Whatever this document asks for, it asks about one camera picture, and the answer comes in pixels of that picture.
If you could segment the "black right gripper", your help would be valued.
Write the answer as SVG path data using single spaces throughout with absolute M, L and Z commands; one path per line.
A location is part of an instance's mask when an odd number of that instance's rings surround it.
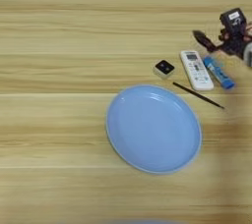
M 204 46 L 208 52 L 214 52 L 217 47 L 200 30 L 194 30 L 193 35 L 198 43 Z M 252 27 L 246 27 L 237 35 L 231 35 L 224 28 L 220 31 L 221 45 L 218 50 L 228 55 L 236 55 L 240 59 L 252 59 Z

